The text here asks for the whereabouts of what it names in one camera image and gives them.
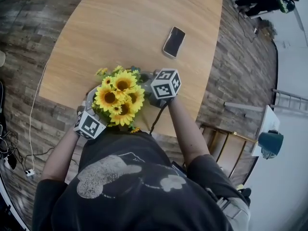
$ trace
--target black pants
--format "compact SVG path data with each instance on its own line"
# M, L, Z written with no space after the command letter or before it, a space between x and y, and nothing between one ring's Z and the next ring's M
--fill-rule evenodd
M259 14L261 11L267 11L267 4L265 0L238 0L235 2L238 6L250 6L256 3L256 6L246 12L247 16Z

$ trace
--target person's right arm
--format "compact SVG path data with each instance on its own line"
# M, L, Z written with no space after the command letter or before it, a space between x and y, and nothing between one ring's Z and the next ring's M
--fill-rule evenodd
M186 166L196 157L209 154L202 133L181 104L178 96L169 104L169 111Z

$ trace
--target black device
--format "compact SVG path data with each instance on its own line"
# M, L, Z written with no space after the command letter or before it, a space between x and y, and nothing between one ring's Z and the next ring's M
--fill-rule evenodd
M164 44L164 54L172 58L176 58L184 38L185 33L181 29L174 26Z

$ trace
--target white charging cable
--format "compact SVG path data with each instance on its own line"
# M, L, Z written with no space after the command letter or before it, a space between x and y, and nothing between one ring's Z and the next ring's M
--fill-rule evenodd
M43 79L43 76L44 76L44 73L45 73L46 66L47 66L47 63L48 63L48 62L49 62L49 60L46 62L45 67L44 67L44 70L43 70L43 73L42 73L42 76L41 76L41 78L40 78L40 80L39 80L38 88L37 88L37 91L35 92L35 96L34 96L34 99L33 99L32 108L31 108L31 112L30 112L30 117L29 117L29 124L30 124L30 125L29 125L29 140L30 140L30 148L31 148L31 158L32 158L32 163L33 163L33 168L32 168L32 170L34 170L34 156L33 156L32 144L31 144L31 116L32 116L32 111L33 111L35 99L36 99L37 94L38 94L39 86L40 86L40 83L42 82L42 79Z

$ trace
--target gray wood plank floor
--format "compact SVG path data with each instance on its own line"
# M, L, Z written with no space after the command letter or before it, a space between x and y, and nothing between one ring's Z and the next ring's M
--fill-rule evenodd
M23 157L30 154L29 114L43 68L66 21L81 0L0 0L0 50L6 62L0 68L5 81L5 115L8 129L19 140ZM240 18L246 35L252 39L256 20ZM253 43L243 35L231 0L223 0L217 48L197 123L235 130L253 137L258 123L245 119L243 112L224 108L223 103L237 102L264 106L271 103L270 88L275 86L276 53L263 35ZM76 111L37 98L32 114L31 139L35 154L54 147L73 124ZM171 160L183 162L176 138L154 135ZM80 140L73 155L78 163L84 141ZM14 171L0 163L6 188L25 223L31 227L36 185L49 154L35 156L36 175L27 178L18 163ZM245 179L254 158L245 152L232 177L234 184ZM26 165L31 168L30 157ZM71 162L67 182L77 173Z

